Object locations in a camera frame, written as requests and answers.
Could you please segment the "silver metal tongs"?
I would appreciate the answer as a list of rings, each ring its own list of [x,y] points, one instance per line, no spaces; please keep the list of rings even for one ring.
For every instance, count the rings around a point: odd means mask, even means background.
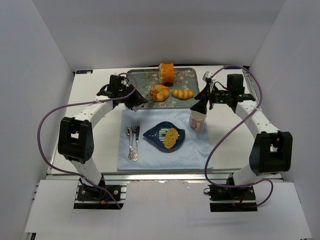
[[[153,107],[155,104],[155,101],[153,99],[153,96],[151,92],[149,92],[146,96],[142,96],[140,93],[138,94],[137,102],[132,107],[132,110],[137,112],[140,109],[148,109]]]

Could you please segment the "round orange croissant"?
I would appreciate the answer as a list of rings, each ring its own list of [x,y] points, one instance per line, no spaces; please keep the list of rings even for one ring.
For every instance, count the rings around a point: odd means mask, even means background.
[[[151,89],[150,95],[155,102],[163,102],[169,97],[170,89],[162,84],[158,84]]]

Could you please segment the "herb bread slice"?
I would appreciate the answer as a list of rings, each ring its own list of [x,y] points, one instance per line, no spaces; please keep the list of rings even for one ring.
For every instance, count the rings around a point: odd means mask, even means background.
[[[178,138],[179,138],[178,131],[175,128],[170,128],[164,137],[164,141],[163,141],[164,147],[166,149],[171,149],[176,144]]]

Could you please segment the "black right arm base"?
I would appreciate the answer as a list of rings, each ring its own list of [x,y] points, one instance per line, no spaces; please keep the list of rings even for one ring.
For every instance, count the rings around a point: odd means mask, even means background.
[[[245,187],[220,187],[208,185],[203,193],[209,197],[212,213],[256,212],[256,195],[252,185]]]

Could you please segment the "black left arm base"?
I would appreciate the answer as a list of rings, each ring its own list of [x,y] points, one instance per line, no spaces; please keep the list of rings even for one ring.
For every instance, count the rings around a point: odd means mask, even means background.
[[[105,185],[104,187],[110,194],[101,189],[79,183],[73,208],[75,210],[120,210],[113,198],[122,208],[126,196],[126,187],[115,184]]]

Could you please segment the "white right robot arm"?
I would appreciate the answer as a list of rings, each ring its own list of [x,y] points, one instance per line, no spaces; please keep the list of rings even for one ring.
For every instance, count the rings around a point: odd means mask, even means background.
[[[287,172],[291,168],[293,136],[275,127],[260,110],[259,103],[245,93],[242,74],[228,74],[227,85],[219,90],[216,77],[210,71],[203,76],[206,85],[195,97],[198,101],[190,109],[206,114],[215,104],[228,105],[241,118],[254,137],[249,163],[234,172],[228,186],[248,187],[266,176]]]

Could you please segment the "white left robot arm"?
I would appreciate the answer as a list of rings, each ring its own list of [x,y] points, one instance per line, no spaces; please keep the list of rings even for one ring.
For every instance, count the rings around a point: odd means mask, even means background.
[[[84,185],[100,185],[102,174],[94,160],[93,129],[98,122],[119,104],[137,111],[148,100],[126,77],[111,75],[109,83],[96,94],[96,99],[74,117],[64,117],[60,122],[58,153],[76,168]]]

